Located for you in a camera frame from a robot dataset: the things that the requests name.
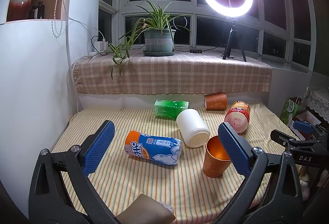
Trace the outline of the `blue orange drink can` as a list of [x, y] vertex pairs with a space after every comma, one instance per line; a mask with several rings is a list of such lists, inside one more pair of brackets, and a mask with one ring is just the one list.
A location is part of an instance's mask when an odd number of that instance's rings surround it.
[[124, 142], [124, 150], [131, 156], [175, 166], [182, 152], [181, 144], [180, 139], [130, 131]]

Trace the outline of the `lying orange paper cup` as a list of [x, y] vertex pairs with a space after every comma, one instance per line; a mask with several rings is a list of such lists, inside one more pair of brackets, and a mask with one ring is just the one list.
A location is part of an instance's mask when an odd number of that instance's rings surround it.
[[206, 95], [204, 105], [206, 110], [226, 110], [227, 95], [224, 92]]

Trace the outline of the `striped yellow mat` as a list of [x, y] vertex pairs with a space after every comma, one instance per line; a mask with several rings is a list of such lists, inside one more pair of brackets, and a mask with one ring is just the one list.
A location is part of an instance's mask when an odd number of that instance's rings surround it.
[[106, 120], [114, 122], [114, 139], [89, 179], [115, 215], [123, 212], [140, 194], [145, 194], [171, 206], [176, 223], [209, 223], [224, 209], [243, 181], [234, 166], [229, 166], [218, 178], [204, 175], [204, 147], [183, 147], [176, 166], [126, 154], [124, 142], [132, 130], [160, 137], [181, 137], [174, 120], [155, 118], [151, 109], [82, 110], [70, 120], [53, 151], [65, 152], [72, 145], [80, 145]]

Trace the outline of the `green paper bag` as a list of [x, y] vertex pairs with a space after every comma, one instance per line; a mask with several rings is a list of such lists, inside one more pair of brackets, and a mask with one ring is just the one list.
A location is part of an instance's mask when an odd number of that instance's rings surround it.
[[280, 120], [285, 125], [289, 125], [289, 123], [293, 120], [293, 117], [301, 114], [305, 109], [306, 106], [301, 96], [289, 98], [287, 99], [284, 109], [280, 115]]

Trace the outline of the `orange snack cup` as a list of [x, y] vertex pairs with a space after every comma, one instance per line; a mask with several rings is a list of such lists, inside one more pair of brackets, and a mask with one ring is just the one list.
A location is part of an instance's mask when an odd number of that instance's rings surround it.
[[247, 130], [250, 122], [250, 106], [244, 101], [236, 101], [226, 113], [224, 122], [241, 134]]

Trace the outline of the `spider plant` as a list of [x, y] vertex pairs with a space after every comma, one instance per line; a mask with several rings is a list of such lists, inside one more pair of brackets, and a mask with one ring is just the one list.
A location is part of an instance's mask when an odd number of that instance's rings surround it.
[[123, 36], [121, 36], [121, 42], [118, 44], [113, 44], [108, 42], [108, 50], [105, 52], [95, 51], [95, 55], [107, 56], [110, 55], [113, 61], [113, 67], [111, 68], [110, 75], [113, 76], [114, 68], [117, 66], [119, 73], [122, 72], [122, 64], [124, 60], [130, 59], [131, 50], [133, 49], [134, 43], [141, 35], [144, 35], [146, 30], [155, 29], [161, 30], [182, 30], [189, 32], [190, 29], [187, 27], [187, 23], [184, 25], [178, 25], [175, 23], [177, 18], [186, 19], [185, 14], [170, 15], [166, 12], [167, 8], [155, 5], [151, 1], [146, 1], [149, 8], [142, 5], [138, 5], [146, 15], [138, 18], [132, 27], [132, 29]]

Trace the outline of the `white power strip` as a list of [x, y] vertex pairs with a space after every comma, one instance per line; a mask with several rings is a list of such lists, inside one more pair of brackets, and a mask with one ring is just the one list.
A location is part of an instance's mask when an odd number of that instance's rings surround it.
[[102, 41], [96, 41], [93, 45], [97, 52], [105, 52], [108, 50], [108, 42], [105, 39], [102, 39]]

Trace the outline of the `green plant pot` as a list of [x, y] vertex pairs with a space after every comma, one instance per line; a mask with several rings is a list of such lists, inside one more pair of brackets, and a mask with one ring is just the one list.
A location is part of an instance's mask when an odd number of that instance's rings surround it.
[[148, 57], [166, 57], [175, 54], [175, 30], [150, 29], [144, 32], [145, 50], [143, 54]]

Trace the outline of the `black tripod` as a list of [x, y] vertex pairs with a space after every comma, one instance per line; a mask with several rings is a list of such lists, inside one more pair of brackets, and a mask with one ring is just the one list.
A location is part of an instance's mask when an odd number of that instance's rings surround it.
[[229, 35], [227, 38], [227, 43], [225, 45], [224, 53], [222, 55], [222, 59], [225, 60], [225, 59], [233, 58], [230, 56], [230, 53], [231, 53], [231, 50], [233, 49], [233, 45], [236, 44], [240, 48], [241, 55], [243, 57], [244, 62], [247, 62], [243, 46], [240, 44], [240, 35], [237, 31], [237, 27], [236, 27], [234, 18], [230, 18], [230, 24], [231, 24], [231, 28], [230, 28], [230, 32], [229, 32]]

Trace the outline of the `orange patterned paper cup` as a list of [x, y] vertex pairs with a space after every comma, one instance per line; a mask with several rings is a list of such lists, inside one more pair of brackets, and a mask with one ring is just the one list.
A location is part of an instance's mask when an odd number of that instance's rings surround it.
[[231, 164], [218, 136], [211, 137], [205, 145], [205, 158], [202, 171], [207, 177], [220, 177]]

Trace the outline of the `brown cardboard piece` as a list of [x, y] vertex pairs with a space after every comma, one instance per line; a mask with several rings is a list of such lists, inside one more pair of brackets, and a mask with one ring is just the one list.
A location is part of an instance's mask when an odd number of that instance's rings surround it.
[[140, 194], [126, 210], [117, 215], [120, 223], [172, 223], [176, 216], [173, 208]]

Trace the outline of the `checked beige cloth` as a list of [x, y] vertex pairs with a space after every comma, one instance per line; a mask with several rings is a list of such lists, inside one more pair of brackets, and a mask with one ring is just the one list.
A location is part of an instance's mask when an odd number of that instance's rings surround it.
[[201, 95], [269, 92], [272, 68], [253, 58], [222, 59], [220, 50], [147, 57], [133, 50], [121, 66], [111, 55], [83, 57], [73, 68], [77, 91], [87, 95]]

